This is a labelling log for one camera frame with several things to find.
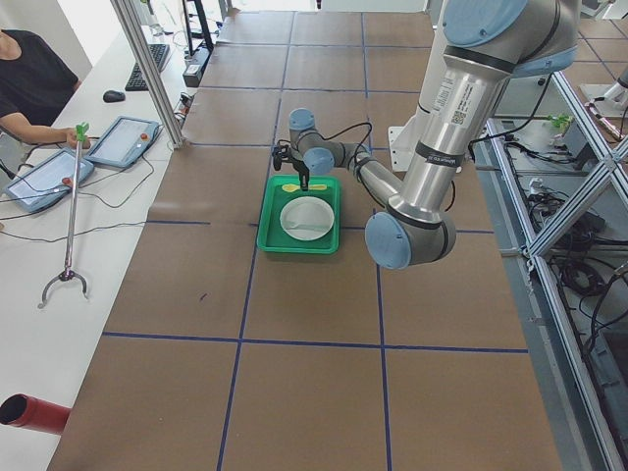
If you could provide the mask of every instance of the tablet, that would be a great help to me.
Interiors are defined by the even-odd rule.
[[[128,116],[119,117],[84,155],[94,164],[125,169],[150,147],[159,123]]]
[[[4,187],[4,192],[29,213],[52,206],[71,191],[62,180],[73,177],[76,160],[73,150],[60,150],[24,175],[15,177]],[[81,159],[78,182],[85,180],[93,170],[93,164]]]

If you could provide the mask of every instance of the label sticker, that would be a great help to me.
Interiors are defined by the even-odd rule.
[[[434,102],[434,106],[432,107],[432,110],[435,114],[438,115],[441,112],[442,108],[446,106],[454,85],[455,81],[453,80],[453,78],[445,75],[445,78],[443,78],[443,82],[441,83],[439,93],[436,95],[436,101]]]
[[[433,106],[433,113],[441,115],[444,123],[468,128],[484,96],[486,86],[466,80],[456,82],[445,74]]]

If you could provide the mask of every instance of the black shirt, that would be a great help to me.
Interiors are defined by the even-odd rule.
[[[22,56],[0,60],[0,118],[22,113],[32,125],[52,125],[79,79],[37,34],[3,32],[18,41]]]

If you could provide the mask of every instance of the hand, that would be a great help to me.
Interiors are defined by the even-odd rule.
[[[72,149],[76,149],[77,148],[77,130],[73,129],[73,128],[67,128],[66,129],[66,143],[68,144],[68,146]],[[83,149],[88,149],[91,146],[91,142],[89,142],[89,138],[86,139],[83,144],[82,144],[82,148]]]

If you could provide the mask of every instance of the white bowl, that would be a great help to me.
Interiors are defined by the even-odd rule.
[[[279,221],[290,237],[316,240],[334,226],[334,210],[327,201],[315,196],[295,198],[282,209]]]

